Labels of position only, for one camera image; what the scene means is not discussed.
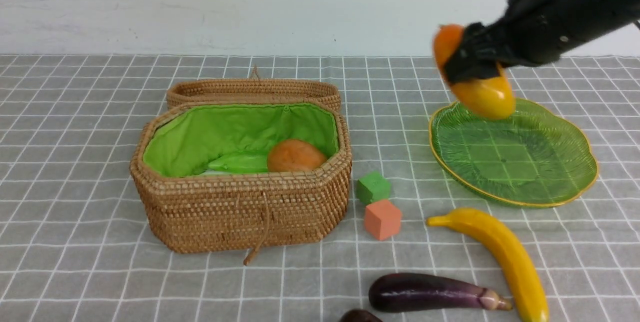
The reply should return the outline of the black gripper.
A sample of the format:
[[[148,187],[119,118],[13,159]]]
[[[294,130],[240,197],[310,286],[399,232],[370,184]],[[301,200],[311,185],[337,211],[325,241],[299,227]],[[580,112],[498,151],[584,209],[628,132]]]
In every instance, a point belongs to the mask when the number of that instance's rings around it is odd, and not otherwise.
[[[474,22],[462,28],[461,41],[445,59],[443,76],[450,85],[455,85],[497,78],[503,68],[525,64],[523,56],[512,46],[503,22],[491,25]]]

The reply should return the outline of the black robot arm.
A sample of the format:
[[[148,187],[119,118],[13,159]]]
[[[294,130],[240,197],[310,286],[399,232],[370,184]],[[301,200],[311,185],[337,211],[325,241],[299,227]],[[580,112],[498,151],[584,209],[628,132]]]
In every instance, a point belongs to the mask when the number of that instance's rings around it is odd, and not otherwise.
[[[539,67],[562,54],[639,20],[640,0],[508,0],[505,12],[489,25],[462,29],[442,71],[461,83],[496,78],[503,69]]]

